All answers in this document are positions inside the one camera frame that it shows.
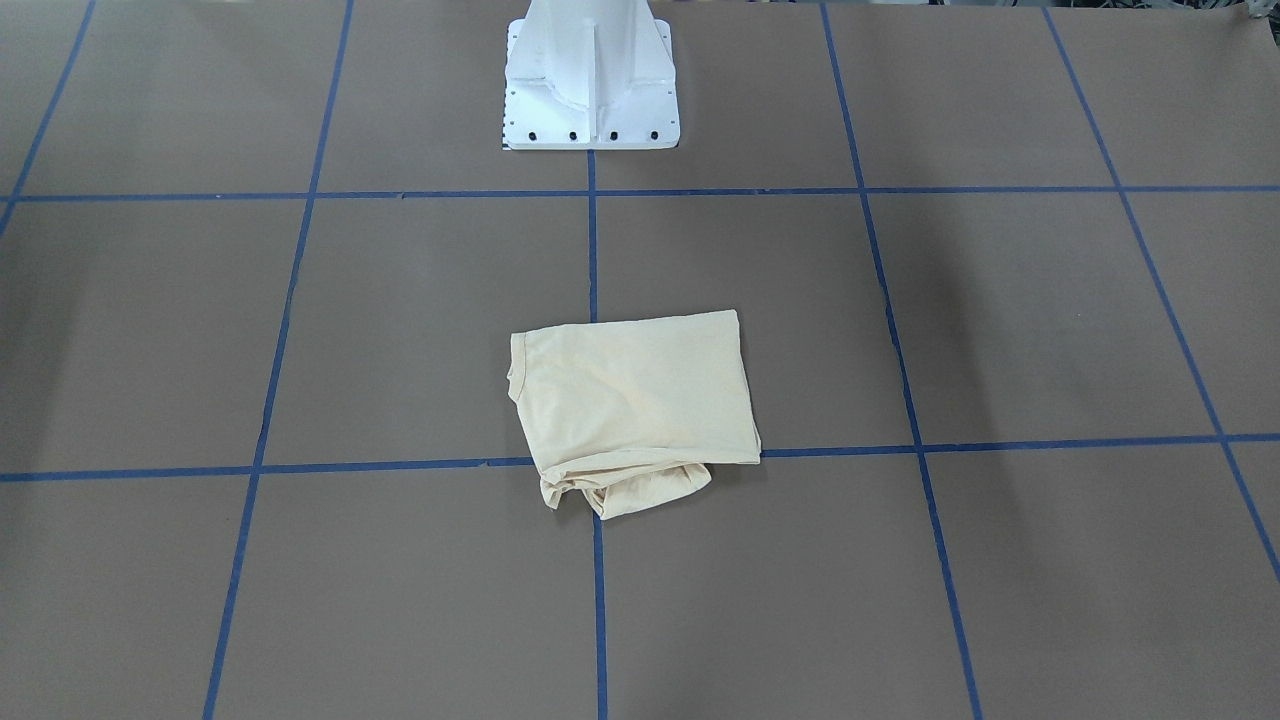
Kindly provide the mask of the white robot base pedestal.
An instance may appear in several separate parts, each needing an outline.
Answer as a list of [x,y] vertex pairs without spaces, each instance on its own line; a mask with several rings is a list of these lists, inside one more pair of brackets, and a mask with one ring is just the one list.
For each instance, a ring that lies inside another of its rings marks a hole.
[[673,33],[646,1],[532,1],[506,29],[502,146],[678,146]]

